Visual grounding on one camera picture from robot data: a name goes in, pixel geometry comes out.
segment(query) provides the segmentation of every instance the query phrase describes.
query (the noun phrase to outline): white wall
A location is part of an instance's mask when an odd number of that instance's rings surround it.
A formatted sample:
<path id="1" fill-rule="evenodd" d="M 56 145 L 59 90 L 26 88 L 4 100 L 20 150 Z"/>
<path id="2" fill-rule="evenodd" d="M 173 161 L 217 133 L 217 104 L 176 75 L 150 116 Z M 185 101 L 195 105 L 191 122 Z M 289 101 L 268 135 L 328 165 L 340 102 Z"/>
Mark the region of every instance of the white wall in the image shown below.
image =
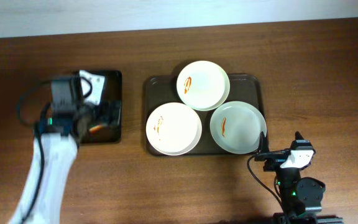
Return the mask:
<path id="1" fill-rule="evenodd" d="M 358 0 L 0 0 L 0 37 L 358 17 Z"/>

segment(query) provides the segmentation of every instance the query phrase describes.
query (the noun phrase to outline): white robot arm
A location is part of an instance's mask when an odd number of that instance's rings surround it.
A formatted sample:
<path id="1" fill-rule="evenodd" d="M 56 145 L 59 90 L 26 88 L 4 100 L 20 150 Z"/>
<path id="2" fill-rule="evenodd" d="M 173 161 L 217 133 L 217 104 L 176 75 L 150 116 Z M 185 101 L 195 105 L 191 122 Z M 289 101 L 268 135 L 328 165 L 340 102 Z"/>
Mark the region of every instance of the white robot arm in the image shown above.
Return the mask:
<path id="1" fill-rule="evenodd" d="M 10 224 L 60 221 L 65 184 L 78 147 L 71 134 L 62 136 L 60 133 L 45 133 L 41 136 L 41 142 L 42 149 L 37 138 L 34 139 L 30 172 Z"/>

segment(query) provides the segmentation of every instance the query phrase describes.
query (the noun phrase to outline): orange object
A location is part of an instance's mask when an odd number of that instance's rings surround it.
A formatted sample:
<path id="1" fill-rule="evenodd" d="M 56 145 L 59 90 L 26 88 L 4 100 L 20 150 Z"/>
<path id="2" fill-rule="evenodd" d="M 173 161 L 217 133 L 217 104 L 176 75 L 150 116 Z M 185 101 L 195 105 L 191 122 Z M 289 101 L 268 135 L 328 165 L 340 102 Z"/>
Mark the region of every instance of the orange object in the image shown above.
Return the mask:
<path id="1" fill-rule="evenodd" d="M 226 118 L 223 118 L 222 120 L 222 136 L 224 137 L 224 127 L 226 125 Z"/>
<path id="2" fill-rule="evenodd" d="M 106 125 L 104 125 L 104 124 L 96 125 L 96 126 L 94 126 L 94 127 L 89 129 L 89 133 L 93 134 L 96 131 L 99 131 L 100 129 L 103 129 L 104 127 L 106 127 Z"/>
<path id="3" fill-rule="evenodd" d="M 185 94 L 189 92 L 191 86 L 191 77 L 188 77 L 185 81 Z"/>

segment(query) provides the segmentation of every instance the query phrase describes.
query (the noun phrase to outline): black tray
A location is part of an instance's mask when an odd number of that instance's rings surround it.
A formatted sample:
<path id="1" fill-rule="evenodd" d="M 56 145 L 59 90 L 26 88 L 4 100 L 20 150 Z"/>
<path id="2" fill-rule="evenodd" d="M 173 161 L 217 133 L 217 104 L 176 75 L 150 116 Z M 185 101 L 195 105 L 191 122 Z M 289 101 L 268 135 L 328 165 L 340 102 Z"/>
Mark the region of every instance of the black tray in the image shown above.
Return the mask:
<path id="1" fill-rule="evenodd" d="M 115 119 L 108 124 L 108 128 L 84 136 L 81 144 L 119 143 L 122 123 L 122 74 L 119 70 L 88 70 L 88 72 L 105 77 L 101 100 L 115 105 L 112 112 Z M 79 75 L 79 71 L 74 72 L 74 75 Z"/>
<path id="2" fill-rule="evenodd" d="M 229 75 L 230 80 L 230 93 L 227 97 L 228 101 L 243 101 L 256 107 L 262 115 L 264 114 L 264 107 L 262 104 L 262 94 L 260 91 L 259 81 L 252 75 L 240 74 L 240 75 Z M 149 115 L 157 107 L 170 102 L 179 102 L 180 100 L 176 91 L 177 77 L 164 75 L 158 77 L 152 77 L 145 83 L 145 124 Z M 203 132 L 201 139 L 198 144 L 183 156 L 190 155 L 221 155 L 221 154 L 232 154 L 220 148 L 212 138 L 211 132 L 209 131 L 209 121 L 214 113 L 211 111 L 196 111 L 200 117 L 203 125 Z M 145 137 L 145 148 L 154 156 L 166 156 L 161 152 L 158 152 L 149 143 L 147 137 Z"/>

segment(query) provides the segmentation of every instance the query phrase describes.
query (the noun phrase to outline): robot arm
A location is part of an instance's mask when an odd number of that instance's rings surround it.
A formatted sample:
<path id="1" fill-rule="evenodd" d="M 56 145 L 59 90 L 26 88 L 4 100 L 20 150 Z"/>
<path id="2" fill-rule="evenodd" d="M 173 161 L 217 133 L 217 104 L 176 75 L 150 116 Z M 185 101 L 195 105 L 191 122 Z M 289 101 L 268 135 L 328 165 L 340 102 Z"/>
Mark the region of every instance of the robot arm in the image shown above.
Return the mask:
<path id="1" fill-rule="evenodd" d="M 24 191 L 9 223 L 59 223 L 60 207 L 70 167 L 78 143 L 96 120 L 97 106 L 86 104 L 81 78 L 50 80 L 52 103 L 41 112 L 34 124 L 34 155 Z M 20 117 L 20 100 L 18 106 Z M 46 118 L 52 107 L 52 117 Z"/>
<path id="2" fill-rule="evenodd" d="M 343 224 L 342 218 L 316 216 L 322 210 L 321 201 L 325 184 L 311 177 L 301 178 L 300 171 L 310 166 L 315 153 L 309 140 L 304 140 L 299 132 L 295 133 L 295 140 L 289 149 L 270 152 L 265 136 L 261 133 L 258 153 L 251 158 L 254 157 L 255 161 L 265 161 L 265 172 L 276 173 L 275 185 L 279 188 L 278 197 L 271 190 L 269 191 L 279 201 L 284 214 L 274 214 L 273 223 Z"/>
<path id="3" fill-rule="evenodd" d="M 71 134 L 62 136 L 60 133 L 45 133 L 41 136 L 41 142 L 42 151 L 37 138 L 34 139 L 30 172 L 22 197 L 9 222 L 11 224 L 59 223 L 60 221 L 60 206 L 66 180 L 78 148 Z M 44 154 L 44 170 L 38 186 L 42 167 L 41 153 Z"/>

